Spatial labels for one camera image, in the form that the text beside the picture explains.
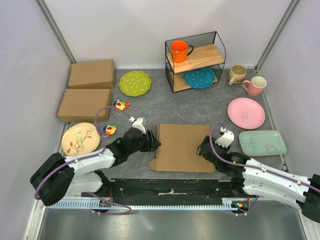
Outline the large cardboard box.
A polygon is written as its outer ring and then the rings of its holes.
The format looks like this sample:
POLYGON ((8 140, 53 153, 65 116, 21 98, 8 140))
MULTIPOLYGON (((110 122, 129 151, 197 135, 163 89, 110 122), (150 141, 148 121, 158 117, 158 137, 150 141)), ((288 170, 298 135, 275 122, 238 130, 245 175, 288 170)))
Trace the large cardboard box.
POLYGON ((198 146, 209 133, 209 125, 159 124, 157 136, 161 146, 149 167, 158 172, 216 172, 213 163, 197 155, 198 146))

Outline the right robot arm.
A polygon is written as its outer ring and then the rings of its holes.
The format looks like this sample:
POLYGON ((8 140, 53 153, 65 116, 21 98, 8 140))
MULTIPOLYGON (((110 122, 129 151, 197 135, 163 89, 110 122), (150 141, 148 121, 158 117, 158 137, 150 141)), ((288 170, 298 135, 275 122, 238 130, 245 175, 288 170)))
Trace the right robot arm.
POLYGON ((228 152, 206 136, 197 155, 231 177, 229 191, 235 197, 259 196, 289 205, 306 218, 320 221, 320 176, 299 176, 267 166, 239 152, 228 152))

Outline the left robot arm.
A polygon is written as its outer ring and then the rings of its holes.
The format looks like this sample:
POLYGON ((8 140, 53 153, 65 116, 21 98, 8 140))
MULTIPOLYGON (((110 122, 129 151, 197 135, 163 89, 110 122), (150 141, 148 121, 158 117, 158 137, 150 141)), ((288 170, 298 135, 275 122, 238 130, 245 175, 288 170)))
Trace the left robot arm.
POLYGON ((160 146, 161 142, 150 129, 142 132, 131 127, 101 150, 68 157, 53 153, 30 178, 34 198, 48 207, 66 194, 92 192, 104 197, 109 193, 110 185, 96 171, 118 166, 136 152, 154 152, 160 146))

